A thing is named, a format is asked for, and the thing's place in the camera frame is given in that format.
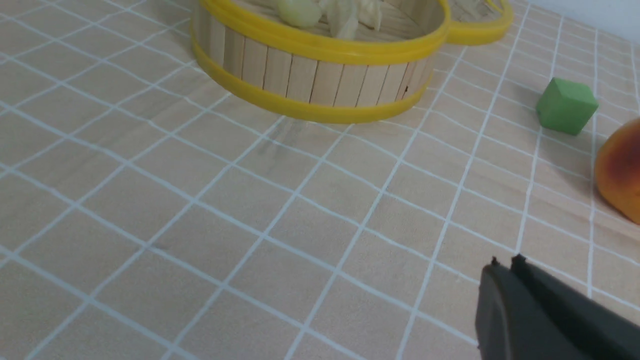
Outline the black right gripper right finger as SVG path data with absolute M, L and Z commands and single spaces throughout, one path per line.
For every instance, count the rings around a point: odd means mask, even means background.
M 637 360 L 639 326 L 559 281 L 518 254 L 510 271 L 564 339 L 590 360 Z

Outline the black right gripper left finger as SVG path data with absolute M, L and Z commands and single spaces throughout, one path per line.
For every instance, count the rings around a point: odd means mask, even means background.
M 525 285 L 497 258 L 485 265 L 475 315 L 483 360 L 590 360 L 571 343 Z

